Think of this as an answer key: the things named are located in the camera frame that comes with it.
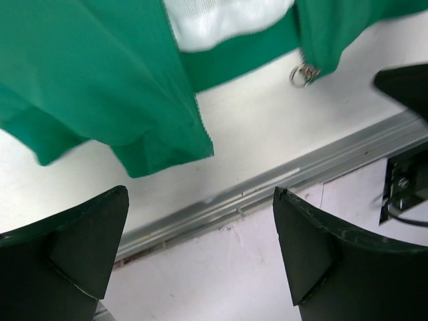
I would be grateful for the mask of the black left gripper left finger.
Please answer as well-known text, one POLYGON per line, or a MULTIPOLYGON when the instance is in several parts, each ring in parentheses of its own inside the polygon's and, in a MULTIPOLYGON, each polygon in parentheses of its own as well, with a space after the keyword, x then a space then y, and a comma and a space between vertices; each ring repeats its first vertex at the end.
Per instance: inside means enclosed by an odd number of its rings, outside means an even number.
POLYGON ((129 208, 114 187, 1 234, 2 320, 92 320, 104 299, 129 208))

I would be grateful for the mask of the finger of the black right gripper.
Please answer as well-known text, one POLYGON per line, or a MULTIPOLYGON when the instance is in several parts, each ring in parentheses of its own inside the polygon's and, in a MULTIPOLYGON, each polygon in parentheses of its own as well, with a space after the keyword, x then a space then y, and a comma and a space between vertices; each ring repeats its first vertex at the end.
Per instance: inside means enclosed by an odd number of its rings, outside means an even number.
POLYGON ((427 117, 427 64, 379 71, 373 86, 420 117, 427 117))

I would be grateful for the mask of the green varsity jacket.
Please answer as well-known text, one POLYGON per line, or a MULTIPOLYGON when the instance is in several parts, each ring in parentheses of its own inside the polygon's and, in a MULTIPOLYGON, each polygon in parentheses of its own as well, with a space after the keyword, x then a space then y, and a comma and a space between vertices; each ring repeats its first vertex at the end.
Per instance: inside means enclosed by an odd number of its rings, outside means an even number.
POLYGON ((144 177, 214 154, 196 94, 298 49, 334 72, 368 27, 426 1, 2 1, 1 128, 43 166, 95 140, 144 177))

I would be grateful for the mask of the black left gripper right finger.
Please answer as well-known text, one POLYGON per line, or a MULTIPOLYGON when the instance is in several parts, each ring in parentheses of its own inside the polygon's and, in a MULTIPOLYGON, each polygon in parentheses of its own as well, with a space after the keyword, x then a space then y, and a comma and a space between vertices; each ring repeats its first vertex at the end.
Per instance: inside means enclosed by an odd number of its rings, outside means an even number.
POLYGON ((274 191, 292 303, 303 320, 426 320, 427 248, 367 231, 274 191))

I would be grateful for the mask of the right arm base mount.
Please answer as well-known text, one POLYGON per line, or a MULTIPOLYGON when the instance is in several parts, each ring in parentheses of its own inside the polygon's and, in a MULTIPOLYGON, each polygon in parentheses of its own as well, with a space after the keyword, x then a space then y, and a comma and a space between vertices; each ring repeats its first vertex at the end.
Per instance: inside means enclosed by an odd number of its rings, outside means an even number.
POLYGON ((394 219, 415 227, 426 221, 400 216, 427 200, 427 143, 401 152, 387 161, 383 204, 379 223, 394 219))

